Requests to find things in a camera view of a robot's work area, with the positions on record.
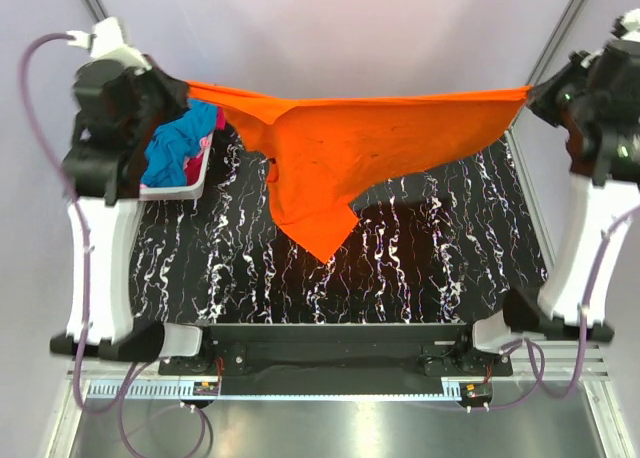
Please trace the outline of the orange t shirt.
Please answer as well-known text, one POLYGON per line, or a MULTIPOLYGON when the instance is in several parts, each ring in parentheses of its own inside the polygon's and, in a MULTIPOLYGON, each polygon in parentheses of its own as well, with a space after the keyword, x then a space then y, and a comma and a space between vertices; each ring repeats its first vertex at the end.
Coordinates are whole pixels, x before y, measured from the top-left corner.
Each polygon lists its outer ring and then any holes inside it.
POLYGON ((529 89, 302 100, 198 82, 189 91, 220 107, 245 149, 269 160, 273 221, 327 262, 358 222, 355 198, 387 179, 485 149, 511 124, 529 89))

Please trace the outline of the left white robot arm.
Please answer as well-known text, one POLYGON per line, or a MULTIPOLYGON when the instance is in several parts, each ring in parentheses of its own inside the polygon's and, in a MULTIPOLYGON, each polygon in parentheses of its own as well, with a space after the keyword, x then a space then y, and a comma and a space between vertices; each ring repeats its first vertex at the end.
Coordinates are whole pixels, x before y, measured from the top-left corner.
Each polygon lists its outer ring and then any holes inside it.
POLYGON ((145 150, 159 126, 187 111, 188 86, 156 65, 138 69, 100 59, 77 71, 73 93, 79 111, 61 164, 70 199, 73 298, 66 329, 51 338, 50 350, 114 362, 180 357, 193 373, 206 373, 216 350, 204 342, 203 329, 136 324, 129 291, 145 150))

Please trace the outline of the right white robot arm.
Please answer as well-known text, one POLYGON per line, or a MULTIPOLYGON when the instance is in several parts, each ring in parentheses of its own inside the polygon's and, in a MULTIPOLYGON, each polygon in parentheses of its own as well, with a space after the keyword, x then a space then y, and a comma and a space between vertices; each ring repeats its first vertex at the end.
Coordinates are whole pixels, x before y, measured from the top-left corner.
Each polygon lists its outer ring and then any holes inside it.
POLYGON ((556 261, 536 292, 510 290, 502 309, 475 322, 454 349, 466 374, 522 335, 608 343, 606 292, 633 215, 639 209, 639 35, 601 50, 573 53, 529 92, 539 119, 568 132, 570 210, 556 261))

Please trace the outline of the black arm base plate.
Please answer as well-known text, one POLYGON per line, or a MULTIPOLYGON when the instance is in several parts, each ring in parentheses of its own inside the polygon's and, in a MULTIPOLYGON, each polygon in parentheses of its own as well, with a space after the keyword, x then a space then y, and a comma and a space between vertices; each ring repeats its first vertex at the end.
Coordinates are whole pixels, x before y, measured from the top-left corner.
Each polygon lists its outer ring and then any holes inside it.
POLYGON ((208 375, 222 366, 225 376, 248 376, 278 369, 400 368, 430 377, 509 377, 511 360, 499 357, 490 365, 464 364, 454 360, 447 342, 219 342, 214 358, 171 358, 159 365, 166 376, 208 375))

